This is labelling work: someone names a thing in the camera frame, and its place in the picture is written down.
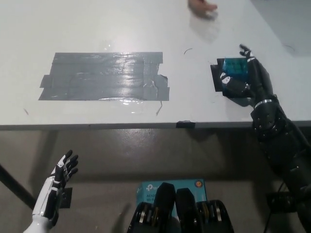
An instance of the robotic arm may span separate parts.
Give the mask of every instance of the robotic arm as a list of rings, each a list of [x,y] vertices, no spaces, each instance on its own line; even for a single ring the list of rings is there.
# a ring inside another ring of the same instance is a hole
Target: robotic arm
[[[33,211],[33,221],[24,233],[47,233],[56,225],[66,183],[78,171],[78,155],[71,155],[72,150],[69,150],[44,182]]]
[[[294,197],[303,227],[311,232],[311,147],[283,112],[264,67],[248,47],[240,48],[240,54],[247,59],[250,83],[223,73],[223,85],[235,94],[248,92],[253,96],[251,117],[259,145],[273,172],[284,180]]]

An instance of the blue object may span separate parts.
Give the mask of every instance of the blue object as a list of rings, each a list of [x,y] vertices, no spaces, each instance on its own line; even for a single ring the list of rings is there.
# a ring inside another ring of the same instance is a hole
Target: blue object
[[[142,201],[148,202],[148,203],[154,203],[155,196],[156,196],[156,190],[163,182],[173,184],[175,187],[175,191],[177,191],[177,189],[179,188],[188,188],[191,191],[191,193],[194,195],[195,202],[207,200],[203,179],[175,180],[175,181],[147,181],[147,182],[142,182],[141,185],[137,189],[136,204],[138,205]],[[172,216],[178,219],[175,204],[174,204]]]
[[[242,82],[248,81],[246,58],[225,58],[223,72]]]

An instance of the white table surface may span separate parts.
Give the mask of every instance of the white table surface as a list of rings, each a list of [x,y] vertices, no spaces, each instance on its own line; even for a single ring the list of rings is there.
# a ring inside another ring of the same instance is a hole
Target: white table surface
[[[287,116],[311,125],[311,54],[291,54],[250,0],[217,4],[216,19],[203,20],[190,12],[186,0],[5,0],[0,129],[163,128],[185,120],[196,128],[250,126],[252,108],[215,92],[209,67],[217,58],[238,56],[240,43],[270,73]],[[288,30],[299,27],[279,23]],[[158,115],[159,101],[38,101],[56,52],[123,51],[163,52],[159,74],[168,77],[171,89]]]

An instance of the cable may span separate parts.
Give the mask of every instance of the cable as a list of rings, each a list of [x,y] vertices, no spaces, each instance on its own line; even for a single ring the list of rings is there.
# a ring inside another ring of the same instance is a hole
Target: cable
[[[278,188],[277,193],[279,193],[281,191],[283,185],[284,185],[284,182],[282,182],[282,184]],[[269,216],[268,216],[268,219],[267,219],[267,222],[266,222],[266,226],[264,227],[263,233],[266,233],[267,230],[268,230],[268,226],[269,226],[271,215],[272,215],[272,213],[271,213],[271,210],[270,210],[270,213],[269,213]]]

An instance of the gray duct tape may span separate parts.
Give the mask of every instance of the gray duct tape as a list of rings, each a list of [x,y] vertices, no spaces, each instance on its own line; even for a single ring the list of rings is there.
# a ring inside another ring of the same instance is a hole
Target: gray duct tape
[[[56,53],[40,100],[169,100],[161,52]]]
[[[169,100],[170,88],[44,88],[39,100]]]
[[[53,64],[50,74],[53,76],[67,76],[73,74],[145,74],[155,75],[158,73],[159,64]]]
[[[167,87],[167,78],[162,75],[92,75],[77,74],[70,76],[45,75],[41,88],[56,87]]]
[[[163,63],[162,52],[56,53],[53,64]]]

